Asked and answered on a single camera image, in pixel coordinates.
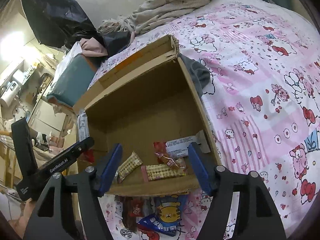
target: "hello kitty print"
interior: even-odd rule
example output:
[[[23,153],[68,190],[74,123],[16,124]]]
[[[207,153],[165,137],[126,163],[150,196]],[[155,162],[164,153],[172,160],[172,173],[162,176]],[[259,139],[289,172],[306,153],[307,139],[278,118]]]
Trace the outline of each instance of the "hello kitty print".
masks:
[[[201,100],[222,163],[242,174],[256,170],[291,232],[319,191],[317,30],[298,14],[261,0],[212,0],[136,37],[101,64],[91,85],[167,34],[179,40],[182,54],[210,71]],[[199,216],[206,212],[201,206],[206,205],[200,204]],[[201,223],[192,226],[194,232],[185,231],[196,236]]]

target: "bed sheet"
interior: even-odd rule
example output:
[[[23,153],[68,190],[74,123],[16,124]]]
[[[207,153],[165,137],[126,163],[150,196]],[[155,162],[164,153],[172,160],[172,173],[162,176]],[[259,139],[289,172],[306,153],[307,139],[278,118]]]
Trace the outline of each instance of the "bed sheet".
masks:
[[[213,0],[210,4],[136,37],[101,64],[91,85],[111,68],[160,37],[172,34],[180,52],[211,72],[201,100],[222,163],[231,171],[256,170],[276,204],[287,236],[319,191],[320,37],[306,19],[261,0]],[[224,238],[232,236],[238,194]],[[190,193],[180,233],[195,239],[211,199]],[[102,199],[105,215],[115,206]],[[106,216],[115,239],[166,238],[127,233]]]

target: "bright light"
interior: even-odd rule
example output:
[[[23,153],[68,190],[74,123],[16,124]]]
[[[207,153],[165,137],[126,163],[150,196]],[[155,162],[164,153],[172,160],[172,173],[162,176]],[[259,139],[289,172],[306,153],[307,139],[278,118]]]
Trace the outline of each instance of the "bright light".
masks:
[[[10,33],[0,44],[0,54],[3,60],[11,61],[18,56],[24,45],[23,32]]]

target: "metal screw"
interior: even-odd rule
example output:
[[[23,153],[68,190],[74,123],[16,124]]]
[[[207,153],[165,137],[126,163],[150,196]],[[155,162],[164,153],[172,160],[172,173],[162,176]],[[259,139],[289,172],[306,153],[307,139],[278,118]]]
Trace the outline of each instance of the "metal screw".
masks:
[[[226,170],[226,168],[223,167],[222,165],[217,166],[217,171],[223,172],[225,170]]]
[[[256,171],[251,171],[250,175],[251,175],[251,177],[254,177],[254,178],[259,176],[259,174]]]
[[[60,172],[56,172],[56,173],[54,173],[54,174],[52,175],[52,177],[53,177],[54,179],[58,179],[58,178],[61,177],[61,173],[60,173]]]
[[[86,172],[93,172],[94,171],[94,167],[93,166],[88,166],[85,168]]]

